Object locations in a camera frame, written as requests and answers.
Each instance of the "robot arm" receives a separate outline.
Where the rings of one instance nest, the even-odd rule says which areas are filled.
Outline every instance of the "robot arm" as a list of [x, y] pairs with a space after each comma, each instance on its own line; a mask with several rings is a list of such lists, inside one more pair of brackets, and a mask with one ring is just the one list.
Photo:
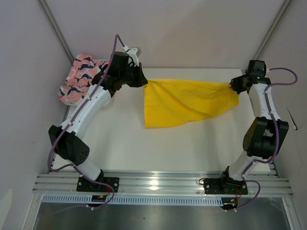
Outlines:
[[247, 91], [255, 115], [255, 120], [243, 139], [243, 152], [237, 161], [229, 168], [229, 177], [242, 180], [244, 169], [251, 163], [253, 165], [245, 172], [247, 175], [259, 161], [267, 160], [273, 156], [276, 145], [276, 131], [271, 115], [278, 125], [278, 151], [289, 129], [287, 122], [281, 121], [276, 112], [269, 78], [265, 77], [266, 65], [264, 61], [251, 60], [245, 75], [231, 80], [234, 91], [241, 93]]
[[49, 137], [51, 143], [54, 144], [63, 129], [68, 127], [59, 139], [55, 152], [93, 181], [99, 180], [103, 182], [104, 173], [92, 162], [89, 157], [90, 149], [82, 141], [90, 122], [122, 85], [141, 87], [148, 83], [142, 72], [142, 64], [138, 59], [141, 50], [136, 47], [128, 49], [127, 46], [124, 47], [124, 50], [126, 53], [114, 53], [113, 60], [109, 63], [111, 66], [108, 73], [99, 86], [97, 84], [100, 82], [105, 69], [95, 75], [88, 93], [74, 113], [59, 127], [52, 126], [49, 129]]
[[[269, 162], [278, 154], [289, 125], [280, 119], [275, 110], [271, 88], [268, 87], [271, 81], [265, 74], [264, 61], [251, 60], [246, 74], [231, 80], [231, 88], [238, 94], [247, 91], [255, 120], [244, 136], [243, 152], [236, 162], [228, 166], [220, 178], [203, 179], [205, 194], [236, 195], [236, 191], [240, 190], [247, 195], [247, 184], [242, 176], [246, 177], [257, 163]], [[276, 135], [279, 137], [277, 152]]]

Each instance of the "yellow towel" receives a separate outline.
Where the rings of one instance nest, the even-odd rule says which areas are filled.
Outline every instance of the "yellow towel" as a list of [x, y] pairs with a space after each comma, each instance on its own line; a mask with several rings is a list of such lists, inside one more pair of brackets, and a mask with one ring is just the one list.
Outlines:
[[229, 83], [155, 79], [144, 86], [145, 127], [173, 127], [217, 116], [238, 105]]

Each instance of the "pink patterned cloth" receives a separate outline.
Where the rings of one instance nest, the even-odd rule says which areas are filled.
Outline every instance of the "pink patterned cloth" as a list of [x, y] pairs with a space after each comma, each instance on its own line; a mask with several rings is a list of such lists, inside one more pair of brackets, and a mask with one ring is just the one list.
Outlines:
[[79, 53], [73, 62], [65, 85], [59, 87], [60, 100], [67, 105], [77, 106], [87, 94], [94, 76], [108, 61], [99, 61], [92, 56]]

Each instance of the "black mounting bracket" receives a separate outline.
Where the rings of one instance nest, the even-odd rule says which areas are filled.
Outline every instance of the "black mounting bracket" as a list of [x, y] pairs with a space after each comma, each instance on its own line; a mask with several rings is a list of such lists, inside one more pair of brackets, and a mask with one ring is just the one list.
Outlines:
[[[51, 144], [53, 144], [60, 133], [63, 131], [62, 127], [51, 126], [48, 133]], [[90, 148], [78, 138], [74, 132], [65, 131], [63, 136], [58, 141], [54, 151], [63, 159], [69, 160], [75, 165], [80, 165], [85, 162], [90, 153]]]
[[[104, 177], [104, 173], [102, 171], [102, 173], [98, 176], [96, 181], [108, 184], [114, 189], [116, 193], [118, 192], [118, 187], [119, 187], [118, 177]], [[107, 186], [92, 183], [87, 179], [85, 179], [84, 177], [79, 177], [77, 184], [77, 192], [107, 193], [109, 192], [109, 190]]]
[[222, 209], [224, 210], [231, 210], [238, 206], [238, 198], [236, 197], [222, 197]]
[[[131, 65], [128, 63], [129, 58], [129, 55], [124, 52], [114, 53], [106, 78], [100, 84], [100, 86], [110, 92], [111, 97], [114, 96], [116, 91], [121, 89], [122, 85], [126, 84], [130, 87], [138, 88], [148, 84], [148, 80], [142, 71], [142, 64], [139, 63], [139, 66], [135, 66], [133, 63]], [[99, 83], [105, 70], [106, 65], [94, 76], [92, 85]]]
[[237, 94], [249, 90], [253, 84], [267, 84], [271, 83], [269, 78], [265, 77], [266, 65], [264, 61], [250, 60], [246, 73], [240, 77], [233, 78], [230, 82], [231, 89], [236, 91]]
[[248, 194], [248, 187], [245, 181], [237, 181], [229, 177], [229, 166], [222, 172], [219, 178], [203, 179], [205, 194], [210, 195], [238, 195], [238, 190], [242, 195]]

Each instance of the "white wall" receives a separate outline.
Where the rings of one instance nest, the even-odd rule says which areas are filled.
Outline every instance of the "white wall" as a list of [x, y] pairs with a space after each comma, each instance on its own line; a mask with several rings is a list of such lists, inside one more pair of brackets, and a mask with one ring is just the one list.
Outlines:
[[13, 190], [3, 229], [17, 230], [47, 168], [47, 131], [63, 118], [57, 90], [71, 65], [35, 0], [0, 1], [0, 31], [0, 199]]
[[48, 0], [72, 54], [109, 58], [115, 34], [146, 68], [244, 69], [283, 0]]
[[[294, 86], [276, 87], [274, 97], [279, 111], [287, 117], [288, 108], [298, 130], [290, 130], [276, 161], [282, 176], [288, 177], [294, 191], [297, 207], [302, 216], [307, 213], [307, 1], [294, 0], [288, 14], [282, 21], [261, 59], [269, 68], [288, 67], [299, 77]], [[277, 71], [269, 73], [272, 82], [290, 82], [290, 73]]]

